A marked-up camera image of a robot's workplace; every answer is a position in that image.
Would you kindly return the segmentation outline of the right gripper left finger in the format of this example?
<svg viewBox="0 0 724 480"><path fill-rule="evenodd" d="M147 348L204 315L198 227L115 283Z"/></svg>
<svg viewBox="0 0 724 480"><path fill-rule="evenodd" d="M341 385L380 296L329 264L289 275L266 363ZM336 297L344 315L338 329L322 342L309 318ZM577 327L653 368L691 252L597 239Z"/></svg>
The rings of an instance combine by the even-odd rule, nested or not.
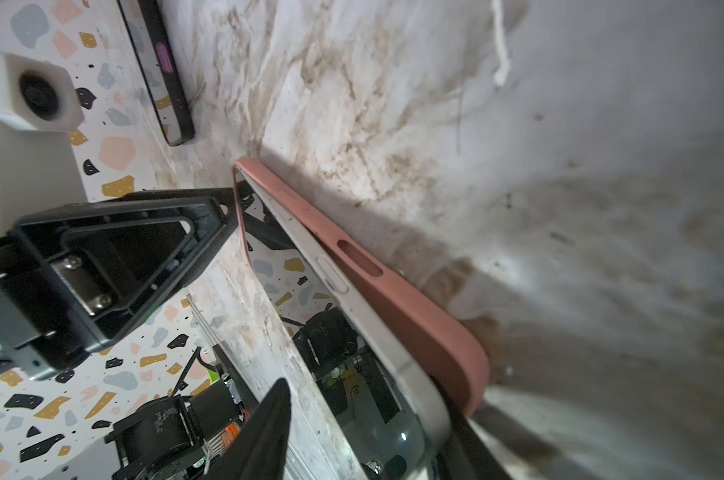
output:
<svg viewBox="0 0 724 480"><path fill-rule="evenodd" d="M277 380L208 472L209 479L282 480L292 419L290 387Z"/></svg>

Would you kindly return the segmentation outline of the pink phone case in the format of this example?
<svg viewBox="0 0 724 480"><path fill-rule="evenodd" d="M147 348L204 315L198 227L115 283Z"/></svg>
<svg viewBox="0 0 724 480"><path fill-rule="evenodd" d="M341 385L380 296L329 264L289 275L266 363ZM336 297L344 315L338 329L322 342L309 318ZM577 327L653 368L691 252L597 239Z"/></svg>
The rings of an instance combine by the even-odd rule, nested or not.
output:
<svg viewBox="0 0 724 480"><path fill-rule="evenodd" d="M260 160L242 158L235 166L314 234L425 372L444 387L464 416L472 416L482 401L491 371L485 350L470 331L375 258Z"/></svg>

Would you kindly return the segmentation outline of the black phone case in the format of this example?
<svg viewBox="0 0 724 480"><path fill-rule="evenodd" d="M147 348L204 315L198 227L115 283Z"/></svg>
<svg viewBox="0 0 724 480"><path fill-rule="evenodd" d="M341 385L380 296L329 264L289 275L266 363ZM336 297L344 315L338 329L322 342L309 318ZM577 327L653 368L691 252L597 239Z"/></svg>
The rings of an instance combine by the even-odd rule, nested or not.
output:
<svg viewBox="0 0 724 480"><path fill-rule="evenodd" d="M371 479L415 479L448 438L441 393L318 240L241 167L255 275Z"/></svg>
<svg viewBox="0 0 724 480"><path fill-rule="evenodd" d="M166 142L179 146L196 130L159 2L119 0L133 50Z"/></svg>

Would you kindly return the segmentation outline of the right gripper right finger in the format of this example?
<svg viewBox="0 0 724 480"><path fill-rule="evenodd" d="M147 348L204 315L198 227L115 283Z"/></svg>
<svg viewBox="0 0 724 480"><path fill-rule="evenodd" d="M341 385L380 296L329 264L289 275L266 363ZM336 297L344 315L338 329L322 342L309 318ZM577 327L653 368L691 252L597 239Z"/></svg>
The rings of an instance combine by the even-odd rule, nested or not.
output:
<svg viewBox="0 0 724 480"><path fill-rule="evenodd" d="M445 389L439 390L450 418L450 435L433 459L433 478L511 480Z"/></svg>

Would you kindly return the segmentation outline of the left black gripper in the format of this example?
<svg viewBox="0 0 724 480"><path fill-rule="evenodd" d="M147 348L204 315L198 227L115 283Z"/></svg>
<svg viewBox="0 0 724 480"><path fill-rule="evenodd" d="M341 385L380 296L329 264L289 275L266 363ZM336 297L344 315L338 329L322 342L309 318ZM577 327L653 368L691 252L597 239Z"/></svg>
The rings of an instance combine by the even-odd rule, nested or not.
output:
<svg viewBox="0 0 724 480"><path fill-rule="evenodd" d="M27 216L0 238L0 375L46 380L120 342L238 226L233 188L151 190Z"/></svg>

